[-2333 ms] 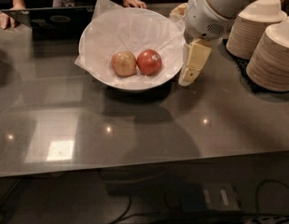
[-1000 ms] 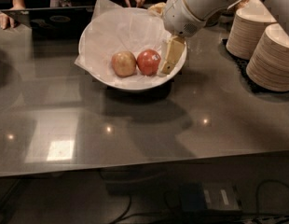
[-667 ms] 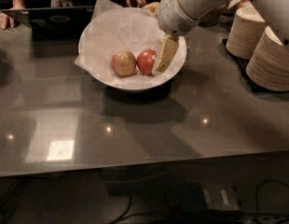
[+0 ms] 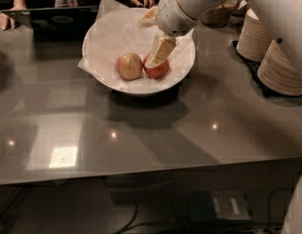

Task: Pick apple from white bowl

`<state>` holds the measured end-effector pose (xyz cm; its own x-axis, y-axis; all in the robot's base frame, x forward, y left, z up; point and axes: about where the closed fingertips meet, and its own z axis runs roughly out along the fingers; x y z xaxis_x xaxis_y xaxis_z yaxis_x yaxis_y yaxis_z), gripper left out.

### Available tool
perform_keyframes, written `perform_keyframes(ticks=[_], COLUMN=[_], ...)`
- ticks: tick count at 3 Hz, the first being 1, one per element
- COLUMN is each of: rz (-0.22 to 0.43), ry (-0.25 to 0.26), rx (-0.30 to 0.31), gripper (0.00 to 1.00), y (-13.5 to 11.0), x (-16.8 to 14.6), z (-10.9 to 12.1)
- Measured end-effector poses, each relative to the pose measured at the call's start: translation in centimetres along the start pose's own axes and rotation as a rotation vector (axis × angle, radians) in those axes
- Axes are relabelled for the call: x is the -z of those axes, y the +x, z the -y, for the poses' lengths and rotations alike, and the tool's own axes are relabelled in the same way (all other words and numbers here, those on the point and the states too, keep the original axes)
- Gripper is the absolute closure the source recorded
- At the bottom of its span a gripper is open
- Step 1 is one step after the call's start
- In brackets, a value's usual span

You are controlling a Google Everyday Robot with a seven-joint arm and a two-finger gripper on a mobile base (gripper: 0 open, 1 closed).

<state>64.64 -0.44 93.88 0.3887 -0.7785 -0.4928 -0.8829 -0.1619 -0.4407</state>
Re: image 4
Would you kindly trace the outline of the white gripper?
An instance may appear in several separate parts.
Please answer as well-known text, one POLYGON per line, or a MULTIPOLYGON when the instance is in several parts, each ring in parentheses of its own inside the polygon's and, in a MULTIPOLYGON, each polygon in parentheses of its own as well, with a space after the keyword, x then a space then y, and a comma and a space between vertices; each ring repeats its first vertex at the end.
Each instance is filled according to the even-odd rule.
POLYGON ((197 21, 189 18, 181 10, 177 0, 160 0, 158 7, 153 6, 137 20, 136 26, 150 27, 156 23, 166 34, 154 37, 151 52, 146 61, 148 68, 158 67, 164 63, 176 46, 174 36, 186 35, 196 26, 197 21))

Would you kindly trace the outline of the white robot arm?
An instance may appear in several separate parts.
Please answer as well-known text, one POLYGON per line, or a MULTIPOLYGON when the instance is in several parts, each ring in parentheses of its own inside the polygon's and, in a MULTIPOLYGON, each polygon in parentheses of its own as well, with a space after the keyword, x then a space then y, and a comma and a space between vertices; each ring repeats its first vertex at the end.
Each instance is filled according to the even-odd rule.
MULTIPOLYGON (((156 37, 147 61, 162 64, 173 50, 177 36, 187 34, 199 17, 228 0, 160 0, 137 22, 139 27, 156 24, 164 32, 156 37)), ((283 50, 302 78, 302 0, 244 0, 247 7, 241 38, 246 39, 255 23, 261 24, 275 45, 283 50)))

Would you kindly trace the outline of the person's right hand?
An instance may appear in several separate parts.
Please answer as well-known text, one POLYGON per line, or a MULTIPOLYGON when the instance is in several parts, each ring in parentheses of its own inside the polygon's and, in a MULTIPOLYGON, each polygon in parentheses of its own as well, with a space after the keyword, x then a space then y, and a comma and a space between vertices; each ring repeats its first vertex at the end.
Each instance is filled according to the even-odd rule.
POLYGON ((0 14, 0 28, 3 31, 8 29, 16 29, 19 23, 5 14, 0 14))

